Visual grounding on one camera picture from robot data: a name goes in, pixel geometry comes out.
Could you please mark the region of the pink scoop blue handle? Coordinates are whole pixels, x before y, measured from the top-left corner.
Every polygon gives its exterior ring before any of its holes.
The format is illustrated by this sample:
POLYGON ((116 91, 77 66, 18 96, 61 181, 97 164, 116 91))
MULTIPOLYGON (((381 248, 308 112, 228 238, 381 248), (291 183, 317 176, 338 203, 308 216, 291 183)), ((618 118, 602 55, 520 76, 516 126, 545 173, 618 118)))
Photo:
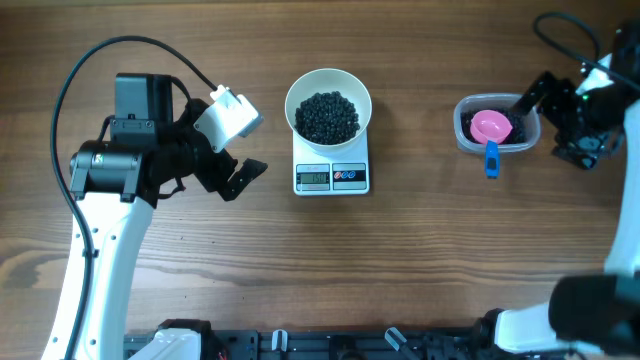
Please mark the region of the pink scoop blue handle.
POLYGON ((498 111, 481 110, 472 117, 470 132, 478 143, 485 146, 484 171, 488 179, 499 177, 499 145, 512 130, 509 119, 498 111))

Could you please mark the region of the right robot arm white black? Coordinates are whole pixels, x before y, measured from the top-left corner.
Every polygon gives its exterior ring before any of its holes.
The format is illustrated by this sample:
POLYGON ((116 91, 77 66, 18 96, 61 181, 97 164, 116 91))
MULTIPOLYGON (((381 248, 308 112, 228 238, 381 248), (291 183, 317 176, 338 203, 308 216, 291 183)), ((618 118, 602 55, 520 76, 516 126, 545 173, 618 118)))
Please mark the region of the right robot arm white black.
POLYGON ((541 23, 552 18, 574 24, 588 37, 593 31, 561 12, 543 13, 532 24, 543 42, 581 62, 584 80, 574 86, 545 72, 512 109, 538 108, 557 130, 554 155, 584 170, 626 146, 617 230, 602 273, 564 277, 545 303, 495 309, 478 319, 467 346, 471 359, 639 353, 639 21, 619 25, 609 55, 587 58, 541 30, 541 23))

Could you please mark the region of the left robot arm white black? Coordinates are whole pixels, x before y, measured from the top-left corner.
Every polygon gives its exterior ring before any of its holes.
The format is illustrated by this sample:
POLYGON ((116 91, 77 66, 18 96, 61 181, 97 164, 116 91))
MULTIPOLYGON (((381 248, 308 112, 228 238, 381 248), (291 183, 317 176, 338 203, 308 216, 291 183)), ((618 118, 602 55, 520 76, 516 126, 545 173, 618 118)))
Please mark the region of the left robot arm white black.
POLYGON ((267 168, 238 162, 225 147, 263 118, 243 95, 219 85, 213 102, 188 99, 173 117, 169 75, 126 74, 115 80, 111 138, 85 142, 70 164, 69 193, 77 209, 63 288, 43 356, 119 359, 133 273, 159 201, 160 188, 195 176, 208 192, 232 201, 267 168))

